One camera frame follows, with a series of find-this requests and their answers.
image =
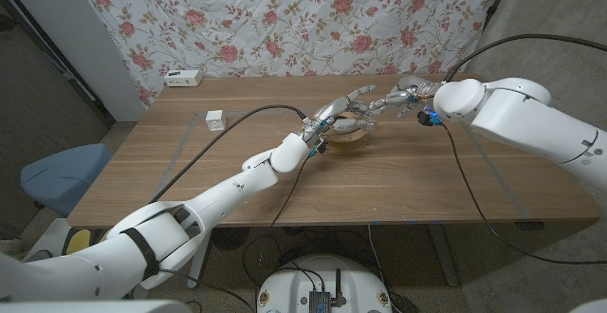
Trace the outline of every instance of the blue chair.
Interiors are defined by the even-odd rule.
[[[36,202],[67,217],[111,157],[101,143],[47,156],[21,170],[21,188]]]

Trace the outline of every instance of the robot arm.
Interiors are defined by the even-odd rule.
[[[424,103],[422,117],[435,113],[446,120],[464,122],[486,138],[546,157],[607,192],[607,157],[603,155],[607,133],[548,106],[550,93],[543,86],[519,78],[491,83],[419,80],[401,80],[404,84],[398,86],[404,90],[398,88],[392,94],[410,94],[401,104]],[[382,109],[393,97],[388,94],[369,107]]]
[[[137,284],[148,289],[161,284],[172,274],[159,269],[182,268],[212,228],[247,197],[276,184],[277,172],[291,172],[308,155],[322,152],[322,133],[335,123],[334,117],[344,111],[366,111],[355,99],[372,89],[364,86],[331,102],[312,120],[303,121],[299,135],[291,133],[277,148],[251,157],[243,164],[242,173],[197,197],[158,201],[129,214],[95,246],[25,264],[0,254],[0,300],[119,299]],[[194,227],[193,236],[186,232]]]

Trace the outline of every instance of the black velcro strap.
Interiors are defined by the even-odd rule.
[[[143,280],[146,280],[150,276],[158,274],[160,272],[160,265],[156,260],[156,255],[154,254],[154,251],[148,244],[148,241],[145,240],[143,235],[135,228],[127,229],[121,233],[125,233],[127,236],[131,237],[133,242],[135,242],[135,244],[139,247],[139,250],[143,254],[145,262],[148,264],[148,267],[145,268],[145,272],[143,273]]]

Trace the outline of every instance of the metal robotic finger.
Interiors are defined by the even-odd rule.
[[[355,99],[361,94],[372,91],[375,88],[375,85],[365,85],[351,92],[347,96],[340,97],[330,102],[316,114],[314,114],[313,120],[322,121],[328,119],[329,117],[335,117],[345,111],[356,110],[360,106],[361,102],[355,101]]]
[[[357,129],[371,128],[376,124],[374,120],[338,119],[333,124],[333,130],[337,133],[350,133]]]
[[[406,104],[398,113],[398,117],[403,118],[420,102],[432,105],[432,97],[441,85],[416,76],[403,77],[384,98],[371,102],[369,110],[377,115],[389,106],[399,107]]]

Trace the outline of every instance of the power strip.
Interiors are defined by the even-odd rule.
[[[201,70],[169,70],[164,82],[169,86],[197,86],[202,81]]]

